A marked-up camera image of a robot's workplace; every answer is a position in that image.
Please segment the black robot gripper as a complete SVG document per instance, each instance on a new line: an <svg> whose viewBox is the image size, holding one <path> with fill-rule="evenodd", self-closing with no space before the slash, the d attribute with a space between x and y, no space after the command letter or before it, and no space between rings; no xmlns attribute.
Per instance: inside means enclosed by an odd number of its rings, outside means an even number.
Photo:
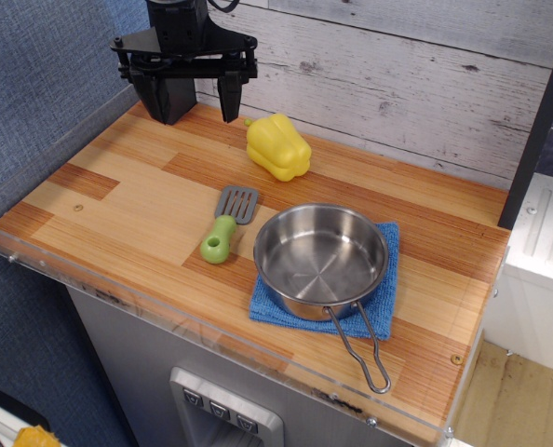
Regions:
<svg viewBox="0 0 553 447"><path fill-rule="evenodd" d="M242 84L258 76L257 39L224 29L209 15L208 1L148 1L150 27L110 42L119 70L174 78L216 78L223 121L238 118ZM132 85L152 119L174 125L196 105L193 79L134 74Z"/></svg>

